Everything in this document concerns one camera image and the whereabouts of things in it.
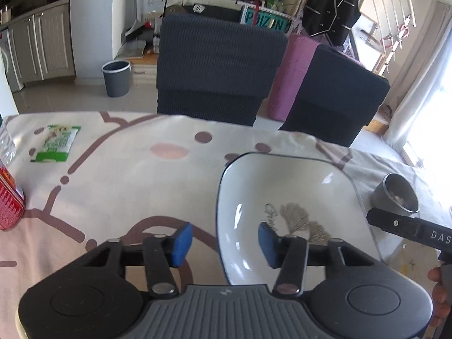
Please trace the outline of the right hand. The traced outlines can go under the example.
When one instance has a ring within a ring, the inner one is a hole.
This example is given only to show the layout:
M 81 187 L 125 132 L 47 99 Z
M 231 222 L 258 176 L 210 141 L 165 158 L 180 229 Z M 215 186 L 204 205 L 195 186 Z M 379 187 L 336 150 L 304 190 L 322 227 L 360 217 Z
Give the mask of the right hand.
M 436 285 L 432 291 L 433 315 L 430 321 L 431 327 L 439 327 L 443 320 L 451 312 L 451 306 L 447 303 L 447 290 L 442 284 L 442 274 L 439 267 L 433 268 L 427 274 L 427 277 Z

